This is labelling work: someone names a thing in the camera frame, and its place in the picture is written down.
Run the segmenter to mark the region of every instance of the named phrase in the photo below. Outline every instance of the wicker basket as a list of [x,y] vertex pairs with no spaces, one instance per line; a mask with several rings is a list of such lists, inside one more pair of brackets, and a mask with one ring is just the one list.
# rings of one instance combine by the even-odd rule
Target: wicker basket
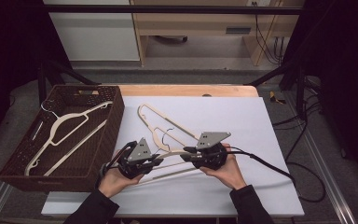
[[[38,165],[30,175],[24,175],[28,163],[47,142],[56,115],[81,113],[105,101],[113,101],[107,108],[96,109],[87,120],[59,145],[49,145],[39,157]],[[40,110],[28,132],[0,172],[0,180],[24,191],[92,191],[102,164],[110,161],[117,141],[124,112],[120,88],[117,86],[58,85],[53,88],[44,108]],[[54,134],[59,142],[86,118],[68,119]],[[63,155],[85,138],[99,124],[106,124],[79,147],[51,175],[44,176]]]

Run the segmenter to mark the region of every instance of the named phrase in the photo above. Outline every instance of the floor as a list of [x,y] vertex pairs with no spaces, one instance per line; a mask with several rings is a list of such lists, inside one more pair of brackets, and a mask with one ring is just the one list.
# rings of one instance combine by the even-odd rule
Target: floor
[[[127,64],[109,67],[105,64],[103,68],[95,69],[95,67],[80,64],[78,71],[85,77],[102,83],[218,83],[235,85],[248,83],[263,76],[274,67],[276,65],[270,64],[267,60],[264,60],[261,66],[253,67],[240,37],[206,38],[190,36],[186,43],[178,40],[161,39],[160,37],[151,38],[144,67]],[[259,95],[265,100],[272,123],[289,119],[295,115],[290,105],[294,95],[291,91],[279,91],[276,85],[279,80],[279,77],[275,77],[258,87]],[[271,91],[274,91],[276,99],[280,100],[279,102],[270,100]],[[7,111],[0,127],[0,169],[20,142],[21,136],[26,132],[38,110],[35,81],[17,88],[11,94],[13,106]],[[306,91],[306,97],[310,97],[309,105],[318,101],[317,97],[312,95],[313,92]],[[299,137],[301,132],[299,124],[301,123],[301,120],[295,119],[294,122],[276,127],[275,133],[283,155],[288,154]],[[326,161],[355,221],[340,220],[332,203],[334,201],[333,196],[327,195],[320,203],[302,201],[306,215],[295,217],[295,222],[358,223],[357,163],[341,158],[340,146],[326,122],[321,107],[315,107],[315,111],[309,114],[307,130],[311,133],[315,146]],[[317,173],[318,169],[312,160],[312,152],[307,143],[308,139],[305,136],[300,139],[290,156],[290,161],[305,165]],[[321,196],[321,185],[313,175],[293,165],[289,166],[289,170],[298,179],[298,190],[304,197],[316,199]],[[62,223],[59,219],[40,215],[46,197],[47,195],[44,192],[26,193],[13,189],[2,208],[0,223],[43,223],[42,220],[47,223]],[[276,223],[292,223],[292,221],[277,218]]]

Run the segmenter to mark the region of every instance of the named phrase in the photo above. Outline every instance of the white table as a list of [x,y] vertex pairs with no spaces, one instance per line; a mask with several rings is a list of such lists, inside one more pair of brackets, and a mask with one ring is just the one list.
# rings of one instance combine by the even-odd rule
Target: white table
[[[137,107],[143,103],[152,105],[193,133],[230,132],[231,136],[224,142],[254,153],[265,161],[288,171],[262,98],[124,97],[126,108],[115,148],[122,148],[130,141],[139,141],[145,137],[152,152],[157,151],[151,132],[137,115]],[[163,122],[160,125],[164,129],[172,127]],[[169,137],[164,141],[174,146]],[[195,146],[197,141],[186,139],[186,142],[190,146]],[[171,157],[161,166],[179,160],[181,160],[179,157]],[[263,206],[273,217],[304,215],[290,179],[247,156],[238,155],[237,160],[245,181],[255,187]],[[143,178],[143,181],[187,167],[192,167],[192,164],[186,163],[161,169],[163,171],[152,171]],[[120,205],[116,217],[234,217],[237,213],[229,198],[229,192],[230,189],[217,179],[195,170],[125,189],[112,200]],[[75,212],[88,195],[88,193],[51,192],[42,214],[55,217],[68,216]]]

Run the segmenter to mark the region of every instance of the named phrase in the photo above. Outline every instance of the white cabinet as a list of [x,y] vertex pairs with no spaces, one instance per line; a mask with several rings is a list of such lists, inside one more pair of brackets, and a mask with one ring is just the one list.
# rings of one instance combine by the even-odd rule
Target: white cabinet
[[[128,0],[44,0],[45,4],[129,5]],[[139,61],[130,13],[50,13],[70,61]]]

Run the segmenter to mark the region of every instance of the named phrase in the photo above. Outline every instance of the sleeve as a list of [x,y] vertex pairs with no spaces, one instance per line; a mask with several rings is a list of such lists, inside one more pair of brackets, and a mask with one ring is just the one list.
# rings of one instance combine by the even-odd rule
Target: sleeve
[[106,198],[99,190],[94,190],[79,208],[69,216],[64,224],[105,224],[113,217],[119,206]]
[[238,212],[239,224],[269,224],[274,223],[269,213],[264,209],[252,185],[229,193]]

